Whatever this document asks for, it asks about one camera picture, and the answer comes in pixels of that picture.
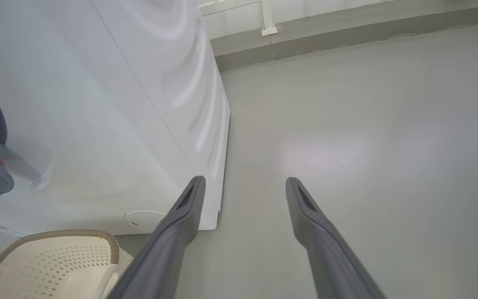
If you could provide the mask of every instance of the laundry basket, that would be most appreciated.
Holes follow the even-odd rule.
[[[105,298],[131,261],[101,230],[23,237],[0,254],[0,299]]]

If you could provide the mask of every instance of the label sticker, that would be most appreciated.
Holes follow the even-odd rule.
[[[2,225],[0,225],[0,231],[1,231],[2,233],[8,233],[9,235],[12,235],[12,236],[14,236],[15,238],[18,238],[18,239],[25,237],[25,235],[23,235],[23,233],[19,233],[19,232],[17,232],[17,231],[13,231],[12,229],[6,228],[6,227],[4,227],[4,226],[2,226]]]

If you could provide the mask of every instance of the white railing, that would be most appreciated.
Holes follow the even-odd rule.
[[[271,0],[216,0],[200,6],[202,15],[212,15],[221,11],[231,10],[232,8],[245,6],[248,4],[261,2],[261,11],[263,13],[263,28],[261,36],[276,34],[278,29],[272,19]]]

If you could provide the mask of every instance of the floor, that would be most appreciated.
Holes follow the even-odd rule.
[[[478,297],[478,28],[222,79],[232,120],[220,223],[188,246],[178,299],[316,297],[292,232],[288,176],[387,297]]]

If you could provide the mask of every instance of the glossy floor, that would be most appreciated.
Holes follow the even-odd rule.
[[[222,74],[224,202],[179,299],[308,299],[285,199],[300,178],[387,297],[478,297],[478,28]]]

